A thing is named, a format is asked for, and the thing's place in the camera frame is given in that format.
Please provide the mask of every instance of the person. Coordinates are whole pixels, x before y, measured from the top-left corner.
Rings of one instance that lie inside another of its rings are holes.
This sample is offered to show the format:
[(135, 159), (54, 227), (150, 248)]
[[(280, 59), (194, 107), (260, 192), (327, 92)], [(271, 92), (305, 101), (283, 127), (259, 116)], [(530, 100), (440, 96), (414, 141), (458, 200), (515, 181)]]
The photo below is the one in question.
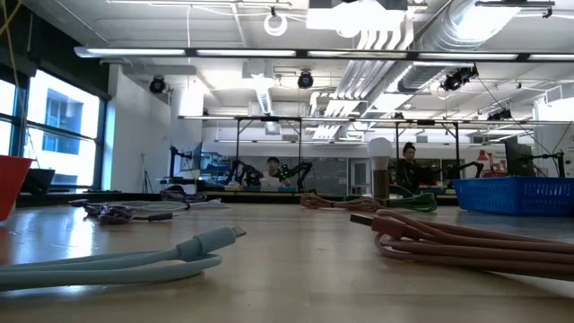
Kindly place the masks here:
[(267, 158), (267, 171), (263, 172), (263, 178), (267, 180), (270, 186), (281, 186), (283, 184), (286, 187), (291, 185), (289, 179), (284, 179), (282, 182), (279, 180), (279, 168), (281, 163), (279, 163), (279, 158), (269, 157)]
[(399, 160), (396, 168), (396, 181), (400, 187), (408, 189), (413, 194), (421, 194), (417, 176), (418, 165), (415, 161), (416, 148), (413, 143), (406, 143), (403, 147), (404, 159)]

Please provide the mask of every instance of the robotic arm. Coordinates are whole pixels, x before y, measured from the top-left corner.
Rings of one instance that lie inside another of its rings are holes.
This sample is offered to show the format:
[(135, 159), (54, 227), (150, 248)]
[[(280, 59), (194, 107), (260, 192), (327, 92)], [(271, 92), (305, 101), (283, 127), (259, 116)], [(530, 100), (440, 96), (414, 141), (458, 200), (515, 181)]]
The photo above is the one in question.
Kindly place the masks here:
[(483, 172), (484, 164), (479, 163), (478, 161), (471, 161), (467, 164), (455, 167), (455, 166), (448, 166), (444, 169), (445, 177), (448, 179), (448, 188), (452, 188), (452, 180), (458, 178), (458, 173), (461, 170), (464, 170), (468, 167), (475, 166), (476, 167), (476, 174), (474, 175), (475, 179), (479, 179), (481, 177), (481, 173)]
[(281, 170), (279, 171), (279, 180), (284, 181), (285, 179), (289, 179), (294, 177), (295, 175), (303, 172), (299, 179), (297, 180), (297, 190), (303, 191), (303, 181), (307, 177), (307, 174), (311, 171), (313, 167), (312, 162), (302, 162), (299, 165), (295, 166), (292, 169), (289, 169), (287, 165), (282, 165)]
[(245, 162), (240, 160), (235, 160), (231, 164), (230, 174), (228, 175), (227, 179), (225, 180), (226, 184), (229, 184), (233, 179), (233, 174), (238, 172), (238, 168), (241, 166), (241, 172), (235, 178), (235, 180), (239, 184), (243, 184), (243, 178), (245, 178), (245, 182), (248, 186), (260, 186), (261, 182), (260, 179), (263, 178), (263, 173), (257, 170), (255, 167), (251, 165), (247, 165)]

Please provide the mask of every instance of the security camera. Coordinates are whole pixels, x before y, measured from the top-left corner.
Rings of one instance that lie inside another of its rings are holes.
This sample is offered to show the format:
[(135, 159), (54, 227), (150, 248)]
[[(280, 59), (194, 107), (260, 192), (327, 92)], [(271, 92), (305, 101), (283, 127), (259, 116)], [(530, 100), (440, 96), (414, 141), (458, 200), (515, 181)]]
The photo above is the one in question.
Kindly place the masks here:
[(150, 91), (153, 94), (162, 94), (166, 91), (164, 77), (162, 75), (155, 75), (153, 81), (150, 83)]
[(303, 71), (297, 81), (300, 89), (307, 90), (313, 86), (313, 76), (310, 71)]

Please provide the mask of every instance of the workbench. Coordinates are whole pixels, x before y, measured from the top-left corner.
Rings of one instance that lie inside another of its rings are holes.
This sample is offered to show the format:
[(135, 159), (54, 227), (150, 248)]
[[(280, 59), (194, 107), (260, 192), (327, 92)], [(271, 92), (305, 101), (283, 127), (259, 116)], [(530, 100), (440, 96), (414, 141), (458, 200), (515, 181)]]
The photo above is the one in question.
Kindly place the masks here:
[[(382, 258), (349, 213), (232, 204), (172, 222), (100, 226), (67, 206), (20, 209), (0, 225), (0, 262), (15, 264), (171, 249), (194, 234), (241, 225), (220, 266), (137, 286), (0, 292), (3, 322), (572, 322), (574, 283)], [(413, 218), (574, 241), (574, 221), (469, 214), (440, 207)]]

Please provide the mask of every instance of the lamp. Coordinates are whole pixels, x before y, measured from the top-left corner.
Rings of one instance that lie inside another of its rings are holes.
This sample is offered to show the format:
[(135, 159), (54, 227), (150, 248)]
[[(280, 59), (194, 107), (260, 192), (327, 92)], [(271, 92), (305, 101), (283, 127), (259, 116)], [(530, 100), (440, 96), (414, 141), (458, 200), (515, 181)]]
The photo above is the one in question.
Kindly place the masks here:
[(367, 151), (373, 172), (373, 196), (388, 198), (390, 176), (387, 167), (388, 160), (393, 154), (393, 146), (386, 138), (379, 137), (369, 141)]

